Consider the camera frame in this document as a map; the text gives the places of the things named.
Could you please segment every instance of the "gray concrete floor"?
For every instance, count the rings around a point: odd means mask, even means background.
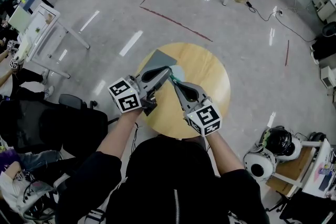
[[[227,117],[220,133],[240,158],[260,138],[270,114],[277,113],[275,124],[284,125],[294,132],[326,133],[336,144],[336,111],[331,97],[319,78],[319,68],[310,58],[310,44],[284,28],[275,17],[268,22],[248,7],[223,0],[146,0],[142,6],[177,21],[201,33],[211,41],[139,7],[143,0],[50,0],[61,17],[75,31],[99,10],[100,13],[81,32],[91,45],[86,50],[71,35],[67,35],[51,59],[62,70],[71,74],[65,79],[57,74],[49,76],[49,84],[56,88],[51,102],[57,102],[61,93],[76,95],[85,101],[96,100],[97,109],[111,119],[118,110],[110,98],[107,86],[120,77],[134,74],[142,59],[159,46],[172,42],[198,44],[215,54],[224,64],[232,88]],[[281,21],[306,40],[315,37],[313,30],[297,14],[286,8],[293,0],[250,0],[267,18],[274,9],[284,11]],[[143,35],[121,57],[120,50],[139,30]],[[288,65],[285,66],[289,41]],[[62,61],[60,55],[67,50]],[[30,64],[30,68],[41,68]],[[99,94],[95,89],[106,83]],[[137,144],[152,137],[155,132],[140,122]],[[123,156],[123,168],[130,154],[129,141]],[[270,191],[262,185],[262,196]],[[278,196],[264,200],[266,206]],[[270,214],[271,223],[279,222],[276,213]]]

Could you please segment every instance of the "jeans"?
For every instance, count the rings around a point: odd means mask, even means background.
[[[39,154],[18,154],[23,164],[23,168],[27,172],[31,172],[41,166],[54,163],[61,159],[58,151],[43,151]]]

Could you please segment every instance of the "office chair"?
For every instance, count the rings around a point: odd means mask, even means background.
[[[283,211],[286,204],[290,201],[291,198],[288,198],[286,195],[280,193],[277,191],[278,194],[280,194],[281,199],[272,207],[272,208],[266,208],[266,212],[271,212],[273,210],[277,210],[277,212]]]
[[[61,150],[87,157],[97,150],[108,132],[105,113],[90,108],[80,98],[61,94],[59,104],[10,100],[0,103],[1,137],[18,153]]]
[[[322,34],[325,37],[331,37],[333,35],[336,35],[336,22],[330,22],[325,25],[322,29]]]
[[[6,12],[11,17],[15,11],[15,0],[5,0],[0,4],[0,14]]]
[[[303,224],[323,223],[329,212],[336,210],[336,202],[297,191],[286,204],[279,216],[286,224],[294,224],[288,219],[299,220]]]

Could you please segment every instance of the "hand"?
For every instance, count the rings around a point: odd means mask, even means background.
[[[22,67],[23,67],[23,64],[24,64],[24,60],[15,60],[15,59],[12,59],[9,63],[10,65],[10,68],[13,70],[14,74],[18,73]]]
[[[2,27],[4,28],[8,27],[8,22],[5,20],[2,20],[1,24],[2,24]]]
[[[142,108],[134,109],[134,110],[132,110],[130,112],[124,113],[123,115],[129,116],[129,117],[133,117],[133,118],[137,119],[139,117],[139,115],[141,114],[142,111],[143,111]]]

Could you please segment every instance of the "green object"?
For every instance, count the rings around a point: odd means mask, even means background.
[[[181,82],[177,77],[174,77],[173,74],[170,75],[170,78],[172,79],[172,81],[173,81],[174,83]]]

